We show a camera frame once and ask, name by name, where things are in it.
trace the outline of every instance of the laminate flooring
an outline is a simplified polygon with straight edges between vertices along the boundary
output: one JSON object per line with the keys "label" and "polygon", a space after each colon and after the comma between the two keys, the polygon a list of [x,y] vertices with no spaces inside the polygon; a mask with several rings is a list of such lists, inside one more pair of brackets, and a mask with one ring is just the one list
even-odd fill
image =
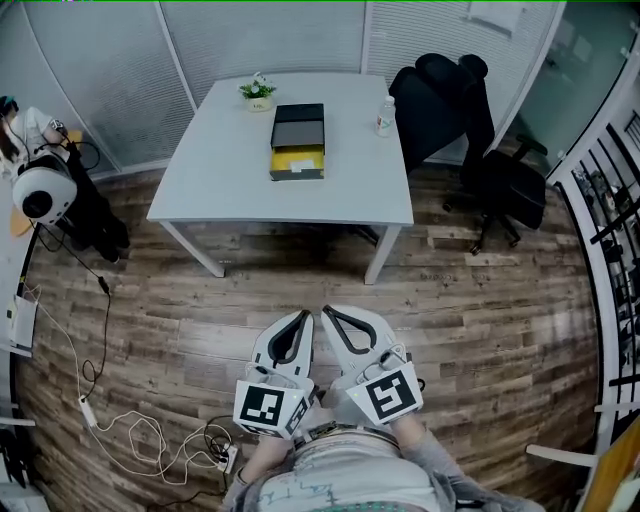
{"label": "laminate flooring", "polygon": [[[525,454],[532,442],[582,449],[595,425],[595,313],[579,239],[557,190],[547,191],[540,230],[518,226],[522,241],[511,249],[496,226],[474,257],[468,251],[480,231],[478,210],[447,214],[441,207],[450,191],[465,197],[456,171],[418,169],[410,180],[415,226],[401,233],[378,283],[365,286],[374,248],[333,226],[192,225],[227,266],[225,279],[214,278],[146,221],[161,176],[101,184],[129,226],[131,247],[116,265],[93,250],[81,254],[112,294],[104,375],[90,399],[102,426],[130,410],[156,418],[167,462],[187,434],[232,411],[236,379],[263,328],[301,308],[351,304],[383,315],[408,345],[426,381],[421,417],[471,476],[552,510],[581,483],[583,472]],[[80,365],[88,358],[99,366],[107,299],[96,280],[64,250],[49,253],[38,243],[27,282],[40,285],[41,303],[68,331]],[[326,386],[338,369],[317,331],[312,376]],[[16,379],[21,408],[37,422],[30,430],[40,450],[35,466],[52,510],[137,511],[222,490],[217,470],[191,467],[188,484],[172,486],[109,460],[84,425],[69,343],[42,311],[34,356],[19,361]],[[81,379],[82,392],[89,387]],[[97,437],[126,467],[154,472],[131,454],[134,420]],[[220,424],[250,454],[255,440],[228,419]],[[136,429],[133,442],[155,457],[158,441],[148,427]],[[198,439],[189,452],[203,446]],[[165,476],[183,480],[184,455]],[[219,503],[201,495],[169,510],[216,510]]]}

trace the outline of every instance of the window blinds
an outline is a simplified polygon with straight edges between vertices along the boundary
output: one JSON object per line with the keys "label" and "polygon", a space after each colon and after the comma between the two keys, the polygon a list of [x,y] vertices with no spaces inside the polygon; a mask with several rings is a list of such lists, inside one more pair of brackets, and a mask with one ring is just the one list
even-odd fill
{"label": "window blinds", "polygon": [[390,84],[425,53],[457,61],[475,53],[489,66],[487,96],[498,131],[555,15],[555,3],[528,2],[512,35],[467,19],[467,2],[372,2],[367,73]]}
{"label": "window blinds", "polygon": [[193,116],[152,3],[29,4],[53,72],[121,166],[170,158]]}
{"label": "window blinds", "polygon": [[364,3],[162,4],[198,104],[222,78],[292,71],[360,71]]}
{"label": "window blinds", "polygon": [[[0,18],[0,34],[3,48],[19,49],[0,52],[0,96],[15,96],[23,110],[36,107],[62,121],[68,129],[82,130],[80,120],[69,107],[38,51],[22,5],[12,5],[4,12]],[[84,140],[95,143],[88,134],[84,134]],[[93,165],[95,151],[86,149],[86,146],[80,146],[80,150],[85,155],[85,164]],[[102,154],[100,164],[90,172],[112,169],[113,164]]]}

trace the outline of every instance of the small potted plant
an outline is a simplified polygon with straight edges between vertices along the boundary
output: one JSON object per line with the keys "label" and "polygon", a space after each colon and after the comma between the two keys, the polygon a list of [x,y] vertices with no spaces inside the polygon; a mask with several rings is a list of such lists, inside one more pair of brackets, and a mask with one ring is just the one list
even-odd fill
{"label": "small potted plant", "polygon": [[258,71],[253,75],[253,82],[241,85],[238,90],[244,96],[249,112],[266,112],[273,108],[271,95],[276,87]]}

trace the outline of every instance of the white table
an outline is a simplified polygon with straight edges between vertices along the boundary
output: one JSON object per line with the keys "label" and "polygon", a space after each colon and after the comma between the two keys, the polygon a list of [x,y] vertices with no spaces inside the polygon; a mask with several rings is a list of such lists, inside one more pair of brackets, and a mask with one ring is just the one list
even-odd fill
{"label": "white table", "polygon": [[324,180],[271,181],[275,108],[245,110],[238,85],[216,82],[189,124],[147,215],[160,222],[216,277],[224,268],[199,247],[188,222],[310,222],[384,226],[365,275],[373,284],[402,226],[413,224],[397,133],[375,134],[388,94],[379,76],[339,73],[270,75],[280,105],[323,103]]}

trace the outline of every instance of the black office chair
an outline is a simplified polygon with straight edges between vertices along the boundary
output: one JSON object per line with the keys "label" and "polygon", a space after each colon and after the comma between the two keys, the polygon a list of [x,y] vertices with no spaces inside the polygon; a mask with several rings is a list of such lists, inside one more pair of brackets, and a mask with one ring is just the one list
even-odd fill
{"label": "black office chair", "polygon": [[[498,151],[484,153],[495,137],[484,77],[486,63],[476,55],[465,55],[455,64],[438,54],[426,54],[415,68],[403,68],[389,92],[396,99],[396,124],[407,173],[423,160],[467,135],[469,148],[460,177],[465,190],[476,196],[485,220],[480,239],[471,249],[478,254],[486,232],[495,219],[512,235],[511,246],[520,240],[507,219],[510,215],[536,229],[545,206],[545,180],[520,160],[530,149],[543,155],[544,146],[525,136],[512,157]],[[453,201],[444,204],[451,211]]]}

